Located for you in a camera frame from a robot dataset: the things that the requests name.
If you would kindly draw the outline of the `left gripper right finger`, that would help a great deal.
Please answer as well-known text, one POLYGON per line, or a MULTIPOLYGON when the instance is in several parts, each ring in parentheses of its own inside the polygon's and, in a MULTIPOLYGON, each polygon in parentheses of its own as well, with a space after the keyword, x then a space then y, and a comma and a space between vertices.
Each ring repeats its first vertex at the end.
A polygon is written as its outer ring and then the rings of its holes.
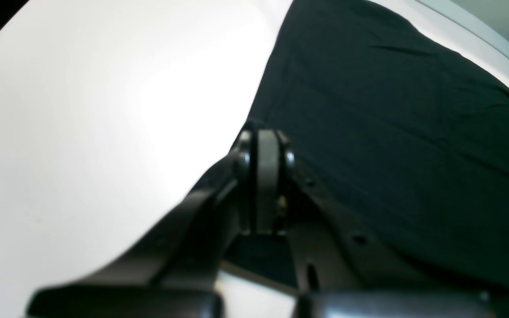
POLYGON ((509 318, 509 291, 392 249, 336 201, 277 131, 277 225, 292 252, 297 318, 509 318))

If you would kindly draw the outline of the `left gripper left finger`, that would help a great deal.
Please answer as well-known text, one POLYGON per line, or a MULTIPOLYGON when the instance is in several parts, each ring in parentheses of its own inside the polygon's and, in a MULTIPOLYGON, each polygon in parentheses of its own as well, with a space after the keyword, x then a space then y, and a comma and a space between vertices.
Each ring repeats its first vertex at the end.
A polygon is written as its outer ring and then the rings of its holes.
POLYGON ((214 288, 220 261, 241 232, 250 232, 249 177, 254 137, 210 168, 210 184, 197 185, 137 243, 95 273, 42 288, 28 318, 222 318, 214 288))

